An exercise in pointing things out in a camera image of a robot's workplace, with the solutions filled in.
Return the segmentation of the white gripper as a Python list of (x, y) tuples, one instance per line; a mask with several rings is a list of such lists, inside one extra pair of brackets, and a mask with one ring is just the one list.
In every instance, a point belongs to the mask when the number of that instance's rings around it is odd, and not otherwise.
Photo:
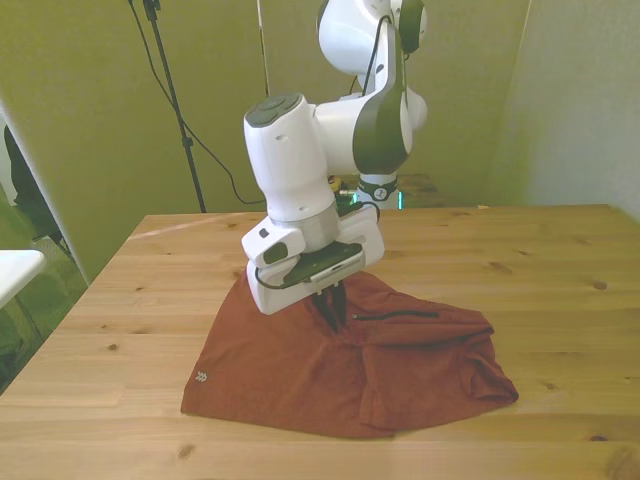
[[(264, 218), (245, 235), (246, 273), (258, 309), (274, 314), (310, 295), (333, 333), (347, 325), (346, 287), (339, 283), (384, 255), (376, 206), (351, 206), (329, 229), (306, 238), (295, 226)], [(326, 291), (331, 287), (333, 309)]]

